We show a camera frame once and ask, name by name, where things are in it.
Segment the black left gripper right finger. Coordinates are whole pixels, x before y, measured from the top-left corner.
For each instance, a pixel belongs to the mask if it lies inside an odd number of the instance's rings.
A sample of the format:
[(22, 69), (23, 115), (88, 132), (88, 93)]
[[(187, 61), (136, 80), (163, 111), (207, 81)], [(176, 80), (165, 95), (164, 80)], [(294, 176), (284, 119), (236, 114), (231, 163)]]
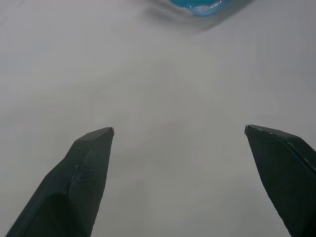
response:
[(316, 151), (302, 138), (247, 125), (261, 182), (291, 237), (316, 237)]

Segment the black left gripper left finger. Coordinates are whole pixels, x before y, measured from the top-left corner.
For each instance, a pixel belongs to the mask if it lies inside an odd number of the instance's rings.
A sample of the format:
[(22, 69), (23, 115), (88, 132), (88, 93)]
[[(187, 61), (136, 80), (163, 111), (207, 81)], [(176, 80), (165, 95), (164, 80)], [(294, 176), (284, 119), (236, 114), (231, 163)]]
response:
[(91, 237), (103, 197), (112, 127), (77, 139), (44, 177), (5, 237)]

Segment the clear blue-trimmed zipper pouch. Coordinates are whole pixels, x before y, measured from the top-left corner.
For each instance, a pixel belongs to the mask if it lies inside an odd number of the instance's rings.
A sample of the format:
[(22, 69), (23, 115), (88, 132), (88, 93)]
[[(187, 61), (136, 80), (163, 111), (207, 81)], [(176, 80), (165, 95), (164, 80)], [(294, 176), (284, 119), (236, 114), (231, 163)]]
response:
[(193, 16), (212, 16), (227, 8), (234, 0), (166, 0), (173, 7)]

